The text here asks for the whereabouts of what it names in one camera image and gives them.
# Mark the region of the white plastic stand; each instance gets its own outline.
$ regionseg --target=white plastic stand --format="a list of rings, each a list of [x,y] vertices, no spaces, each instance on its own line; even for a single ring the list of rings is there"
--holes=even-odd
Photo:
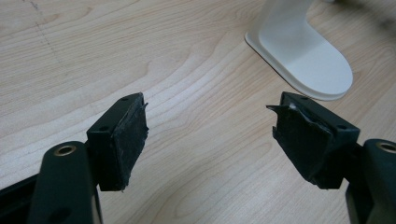
[[[344,56],[306,21],[312,2],[267,0],[246,41],[297,91],[336,100],[352,85],[352,71]]]

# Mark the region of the wood grain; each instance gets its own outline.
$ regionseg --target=wood grain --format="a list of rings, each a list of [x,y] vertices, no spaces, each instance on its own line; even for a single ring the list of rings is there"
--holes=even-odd
[[[264,2],[1,0],[0,189],[142,91],[148,141],[130,186],[100,193],[105,223],[348,223],[347,183],[306,183],[272,138],[264,106],[295,90],[244,40]],[[354,73],[345,97],[320,103],[361,144],[396,141],[394,11],[316,1],[307,15]]]

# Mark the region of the white base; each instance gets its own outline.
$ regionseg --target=white base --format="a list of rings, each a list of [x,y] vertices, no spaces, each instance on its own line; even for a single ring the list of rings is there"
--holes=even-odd
[[[269,0],[246,41],[297,91],[336,100],[352,85],[352,71],[344,56],[307,23],[311,3]]]

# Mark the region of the black mount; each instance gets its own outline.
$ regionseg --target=black mount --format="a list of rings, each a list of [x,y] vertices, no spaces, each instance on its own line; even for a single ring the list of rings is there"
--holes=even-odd
[[[119,99],[88,141],[48,150],[38,175],[0,191],[0,223],[102,223],[96,186],[124,190],[148,137],[142,93]]]
[[[301,176],[320,189],[349,182],[346,202],[352,223],[396,223],[396,144],[371,139],[357,144],[360,130],[298,94],[283,92],[273,135]]]

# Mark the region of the metal screw hole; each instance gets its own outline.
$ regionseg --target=metal screw hole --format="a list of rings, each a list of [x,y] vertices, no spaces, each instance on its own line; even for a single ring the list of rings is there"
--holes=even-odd
[[[384,151],[390,152],[390,153],[396,153],[396,146],[389,144],[389,143],[385,143],[385,142],[378,142],[376,144],[379,148],[381,148]]]
[[[58,149],[55,150],[53,153],[55,156],[67,156],[71,153],[73,153],[77,148],[75,146],[63,146],[59,147]]]

